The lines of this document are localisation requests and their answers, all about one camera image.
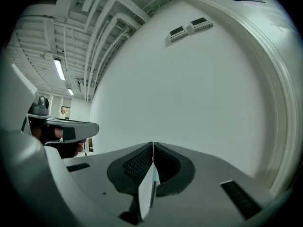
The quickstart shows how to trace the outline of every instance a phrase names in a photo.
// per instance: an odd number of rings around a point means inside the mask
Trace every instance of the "wall-mounted device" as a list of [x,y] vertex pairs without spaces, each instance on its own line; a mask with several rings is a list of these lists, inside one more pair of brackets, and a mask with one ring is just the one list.
[[202,30],[202,29],[211,28],[214,26],[214,24],[212,22],[207,21],[203,17],[198,18],[194,21],[191,21],[189,24],[195,32]]
[[170,31],[169,40],[170,40],[170,42],[174,42],[187,35],[188,35],[188,31],[183,26],[180,26],[179,28],[176,28],[176,29]]

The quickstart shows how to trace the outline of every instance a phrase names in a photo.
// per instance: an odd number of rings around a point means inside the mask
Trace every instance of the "dark curved edge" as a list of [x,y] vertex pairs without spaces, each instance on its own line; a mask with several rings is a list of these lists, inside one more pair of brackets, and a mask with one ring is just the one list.
[[[178,172],[165,182],[161,182],[157,187],[157,196],[167,196],[172,194],[178,194],[182,192],[186,187],[193,181],[196,173],[194,164],[187,157],[168,149],[167,147],[161,145],[159,142],[154,143],[154,154],[156,154],[157,149],[165,151],[167,154],[176,158],[180,162],[180,169]],[[154,157],[154,164],[156,168],[161,169],[165,166],[162,162],[157,161],[157,157]]]
[[127,193],[133,196],[138,195],[138,187],[139,185],[127,177],[123,170],[123,164],[143,153],[148,148],[152,149],[152,142],[148,142],[146,145],[142,146],[141,148],[133,151],[132,153],[121,157],[115,161],[113,161],[108,169],[107,169],[107,176],[114,187],[118,190],[118,192]]

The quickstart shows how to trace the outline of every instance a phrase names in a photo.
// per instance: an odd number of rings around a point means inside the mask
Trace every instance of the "fluorescent light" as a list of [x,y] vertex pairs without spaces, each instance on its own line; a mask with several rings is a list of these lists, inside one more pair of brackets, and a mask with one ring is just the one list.
[[55,66],[56,66],[56,69],[58,71],[60,79],[65,81],[65,77],[64,77],[64,74],[63,74],[62,66],[61,66],[61,60],[60,59],[54,59],[53,61],[55,62]]
[[68,89],[68,91],[69,91],[70,95],[74,96],[71,89]]

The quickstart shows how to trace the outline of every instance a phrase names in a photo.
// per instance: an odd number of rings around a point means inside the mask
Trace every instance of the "ceiling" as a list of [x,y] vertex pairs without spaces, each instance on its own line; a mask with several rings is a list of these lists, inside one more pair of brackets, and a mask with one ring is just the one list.
[[[90,101],[110,61],[138,29],[120,18],[104,35],[111,19],[123,13],[142,25],[170,0],[125,0],[128,7],[119,0],[111,7],[106,5],[109,1],[48,0],[29,6],[6,47],[9,62],[15,63],[40,91],[70,96],[70,88],[76,97],[84,98],[88,92],[86,99]],[[104,19],[97,23],[103,10]],[[54,59],[61,60],[65,81],[59,78]]]

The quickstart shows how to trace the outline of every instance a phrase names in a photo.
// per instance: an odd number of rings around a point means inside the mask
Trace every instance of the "curved white surface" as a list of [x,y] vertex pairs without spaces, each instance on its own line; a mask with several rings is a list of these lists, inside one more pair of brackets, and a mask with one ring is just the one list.
[[[167,47],[169,31],[200,17],[214,27]],[[170,3],[125,43],[91,106],[94,151],[160,141],[218,156],[254,177],[272,152],[270,83],[243,39],[184,1]]]

